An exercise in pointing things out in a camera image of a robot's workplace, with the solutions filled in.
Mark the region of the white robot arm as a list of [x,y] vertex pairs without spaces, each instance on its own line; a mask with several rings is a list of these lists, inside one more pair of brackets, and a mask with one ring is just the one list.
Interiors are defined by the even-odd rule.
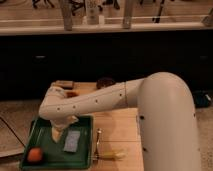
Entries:
[[157,72],[72,98],[51,86],[39,116],[64,127],[73,115],[124,108],[136,108],[142,118],[144,171],[202,171],[192,93],[173,73]]

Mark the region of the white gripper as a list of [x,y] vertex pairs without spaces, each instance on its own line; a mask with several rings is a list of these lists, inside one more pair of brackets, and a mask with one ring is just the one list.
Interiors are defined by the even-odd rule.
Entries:
[[68,116],[65,118],[54,119],[51,121],[52,126],[55,128],[52,130],[52,139],[55,143],[58,143],[61,136],[63,135],[63,130],[69,125],[78,122],[79,119],[76,116]]

